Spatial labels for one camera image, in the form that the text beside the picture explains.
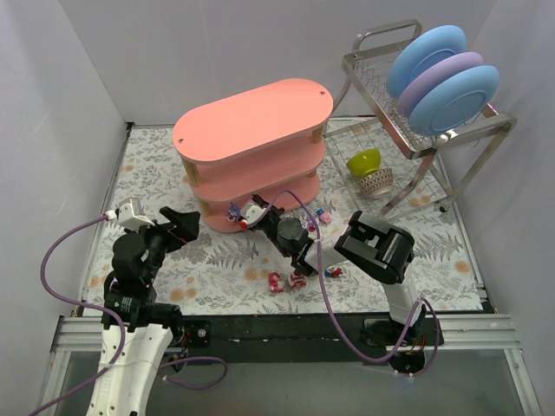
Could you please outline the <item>purple bunny with red bow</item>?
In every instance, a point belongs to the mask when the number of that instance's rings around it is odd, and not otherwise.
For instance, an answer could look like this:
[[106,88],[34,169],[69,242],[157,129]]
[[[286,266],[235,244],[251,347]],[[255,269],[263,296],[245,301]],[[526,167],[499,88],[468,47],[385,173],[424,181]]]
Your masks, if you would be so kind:
[[309,233],[315,232],[317,229],[317,221],[313,218],[306,218],[303,222],[303,228]]

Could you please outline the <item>purple bunny with strawberry cake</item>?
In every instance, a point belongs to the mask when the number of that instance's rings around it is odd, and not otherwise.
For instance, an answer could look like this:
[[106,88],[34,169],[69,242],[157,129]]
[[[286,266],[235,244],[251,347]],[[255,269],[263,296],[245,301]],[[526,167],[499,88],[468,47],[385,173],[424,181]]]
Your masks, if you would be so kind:
[[241,208],[234,203],[230,203],[227,211],[228,224],[236,224],[240,220],[241,220]]

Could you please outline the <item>pink bear strawberry cake toy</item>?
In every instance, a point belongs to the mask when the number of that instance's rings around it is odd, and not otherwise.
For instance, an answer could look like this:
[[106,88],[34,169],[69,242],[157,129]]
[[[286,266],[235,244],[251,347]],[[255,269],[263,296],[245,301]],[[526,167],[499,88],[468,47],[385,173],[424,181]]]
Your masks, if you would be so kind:
[[306,277],[297,271],[294,271],[288,277],[288,284],[290,289],[301,289],[307,284]]

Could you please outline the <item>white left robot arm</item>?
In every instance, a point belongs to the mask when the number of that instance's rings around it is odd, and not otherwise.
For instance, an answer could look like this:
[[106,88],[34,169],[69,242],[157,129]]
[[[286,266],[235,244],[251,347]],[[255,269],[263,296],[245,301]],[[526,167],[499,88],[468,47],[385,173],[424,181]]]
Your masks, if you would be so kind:
[[104,284],[101,358],[89,415],[142,415],[166,349],[184,341],[180,307],[157,302],[153,286],[166,255],[197,239],[200,214],[160,209],[160,224],[125,203],[116,211],[124,229],[113,244]]

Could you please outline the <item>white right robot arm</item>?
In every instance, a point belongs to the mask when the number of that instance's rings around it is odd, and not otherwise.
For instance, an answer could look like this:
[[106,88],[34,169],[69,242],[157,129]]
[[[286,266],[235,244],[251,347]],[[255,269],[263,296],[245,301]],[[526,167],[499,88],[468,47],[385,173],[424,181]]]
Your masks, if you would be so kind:
[[423,335],[426,307],[418,300],[411,276],[415,240],[410,233],[356,211],[344,231],[327,237],[311,237],[297,218],[286,218],[284,209],[269,205],[257,194],[240,214],[244,229],[262,231],[292,268],[302,276],[314,276],[349,262],[380,283],[388,301],[389,318],[367,327],[375,345],[391,345],[403,338],[407,345]]

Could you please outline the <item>pink three-tier wooden shelf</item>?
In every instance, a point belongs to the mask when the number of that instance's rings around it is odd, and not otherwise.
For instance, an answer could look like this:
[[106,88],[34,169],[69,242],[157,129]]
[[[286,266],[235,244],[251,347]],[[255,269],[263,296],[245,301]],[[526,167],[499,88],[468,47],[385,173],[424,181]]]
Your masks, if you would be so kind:
[[173,128],[173,144],[214,231],[240,231],[230,219],[259,195],[286,211],[320,192],[317,168],[333,97],[321,84],[290,78],[196,107]]

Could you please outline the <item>pink round duck toy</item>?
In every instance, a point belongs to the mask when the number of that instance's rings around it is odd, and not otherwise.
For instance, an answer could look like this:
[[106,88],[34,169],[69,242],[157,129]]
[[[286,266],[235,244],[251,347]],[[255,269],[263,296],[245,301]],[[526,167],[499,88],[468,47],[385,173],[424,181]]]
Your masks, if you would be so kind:
[[330,224],[332,221],[330,214],[325,210],[322,210],[322,209],[317,210],[317,216],[319,220],[324,224]]

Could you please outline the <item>red blue cat toy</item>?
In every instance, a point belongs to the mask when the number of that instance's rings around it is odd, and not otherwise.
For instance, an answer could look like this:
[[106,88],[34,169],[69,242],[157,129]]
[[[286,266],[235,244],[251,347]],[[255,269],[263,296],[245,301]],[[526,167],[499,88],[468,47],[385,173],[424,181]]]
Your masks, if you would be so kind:
[[343,271],[341,268],[328,268],[324,271],[324,275],[326,277],[336,278],[341,276],[342,274],[343,274]]

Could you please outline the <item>green bowl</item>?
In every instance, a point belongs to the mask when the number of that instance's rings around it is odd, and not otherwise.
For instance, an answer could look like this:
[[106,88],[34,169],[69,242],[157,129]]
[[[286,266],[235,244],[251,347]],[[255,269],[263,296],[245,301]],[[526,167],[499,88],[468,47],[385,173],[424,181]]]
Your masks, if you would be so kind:
[[356,178],[364,178],[378,171],[381,162],[382,157],[380,151],[377,148],[370,148],[353,156],[347,162],[347,167],[350,173]]

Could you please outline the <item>metal dish rack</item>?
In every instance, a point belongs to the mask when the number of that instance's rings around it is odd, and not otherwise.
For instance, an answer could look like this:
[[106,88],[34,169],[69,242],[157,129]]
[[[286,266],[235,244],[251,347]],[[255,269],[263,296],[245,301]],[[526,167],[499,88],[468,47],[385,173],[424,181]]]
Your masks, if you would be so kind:
[[[436,199],[433,204],[441,212],[449,211],[517,125],[516,117],[501,113],[487,104],[472,119],[439,136],[425,136],[411,130],[408,120],[395,109],[395,99],[386,92],[386,78],[393,60],[421,34],[422,25],[414,18],[375,26],[356,35],[350,52],[342,60],[345,82],[334,99],[334,107],[339,107],[349,89],[355,88],[371,111],[371,120],[360,122],[358,126],[380,123],[405,159],[420,162],[413,178],[381,208],[378,213],[380,218],[385,218],[407,199],[427,173],[434,176],[445,192],[445,196]],[[451,185],[441,153],[484,139],[490,142],[460,182]]]

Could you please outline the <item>purple plate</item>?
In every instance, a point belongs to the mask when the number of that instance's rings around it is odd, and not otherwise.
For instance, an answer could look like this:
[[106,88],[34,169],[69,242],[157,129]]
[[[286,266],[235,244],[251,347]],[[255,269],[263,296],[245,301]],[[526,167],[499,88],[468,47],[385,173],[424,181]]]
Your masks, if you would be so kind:
[[416,105],[434,88],[458,73],[483,64],[483,58],[476,52],[465,52],[452,55],[411,81],[404,89],[396,104],[397,113],[408,118]]

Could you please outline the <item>blue front plate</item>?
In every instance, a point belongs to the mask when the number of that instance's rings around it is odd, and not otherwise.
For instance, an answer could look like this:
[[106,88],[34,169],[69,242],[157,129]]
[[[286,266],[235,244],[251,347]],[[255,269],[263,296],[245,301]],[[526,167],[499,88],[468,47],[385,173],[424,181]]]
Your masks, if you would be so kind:
[[466,69],[424,96],[408,117],[408,127],[426,136],[454,129],[483,110],[499,84],[500,73],[494,66]]

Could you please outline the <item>blue plate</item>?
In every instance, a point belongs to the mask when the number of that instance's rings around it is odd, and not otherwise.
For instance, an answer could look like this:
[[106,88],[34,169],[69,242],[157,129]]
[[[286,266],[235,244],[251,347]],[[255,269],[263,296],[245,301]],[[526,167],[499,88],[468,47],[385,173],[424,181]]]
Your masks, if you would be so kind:
[[454,25],[443,25],[413,40],[395,59],[389,70],[386,89],[398,99],[407,86],[436,63],[467,51],[464,31]]
[[424,96],[408,117],[408,127],[426,136],[454,129],[483,110],[499,84],[500,73],[494,66],[466,69]]

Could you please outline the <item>blue rear plate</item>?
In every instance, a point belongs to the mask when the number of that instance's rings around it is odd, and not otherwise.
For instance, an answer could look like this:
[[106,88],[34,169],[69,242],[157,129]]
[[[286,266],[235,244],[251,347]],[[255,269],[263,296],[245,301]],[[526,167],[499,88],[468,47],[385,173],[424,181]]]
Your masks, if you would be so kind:
[[407,86],[436,63],[467,51],[464,31],[454,25],[443,25],[413,40],[395,59],[389,70],[386,89],[398,99]]

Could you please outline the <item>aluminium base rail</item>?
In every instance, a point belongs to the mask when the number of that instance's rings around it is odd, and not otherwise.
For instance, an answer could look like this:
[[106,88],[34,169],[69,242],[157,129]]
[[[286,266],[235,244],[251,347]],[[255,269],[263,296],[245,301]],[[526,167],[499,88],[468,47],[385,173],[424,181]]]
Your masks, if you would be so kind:
[[[190,352],[217,355],[228,363],[356,360],[326,314],[196,315],[184,318],[182,326]],[[436,319],[426,316],[422,327],[426,351],[436,341],[441,351],[502,351],[524,413],[541,413],[509,315],[447,312]],[[67,366],[72,353],[100,347],[99,318],[60,317],[50,348],[55,374]]]

